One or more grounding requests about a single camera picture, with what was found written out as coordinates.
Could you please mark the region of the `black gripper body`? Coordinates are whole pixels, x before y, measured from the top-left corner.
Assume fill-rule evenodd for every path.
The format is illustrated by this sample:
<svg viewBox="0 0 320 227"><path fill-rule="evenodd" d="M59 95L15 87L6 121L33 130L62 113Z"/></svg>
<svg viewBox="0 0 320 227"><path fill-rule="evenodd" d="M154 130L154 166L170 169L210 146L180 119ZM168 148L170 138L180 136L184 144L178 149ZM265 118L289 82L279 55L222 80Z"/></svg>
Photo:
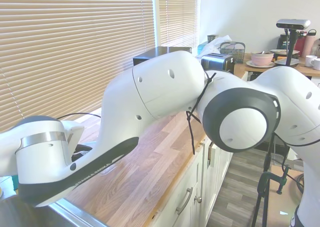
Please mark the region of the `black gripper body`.
<svg viewBox="0 0 320 227"><path fill-rule="evenodd" d="M92 150L92 147L90 147L90 146L78 144L76 146L72 156L71 156L71 161L75 162L76 160L78 160L79 158L81 158L82 156L84 156L85 154L90 152L91 150Z"/></svg>

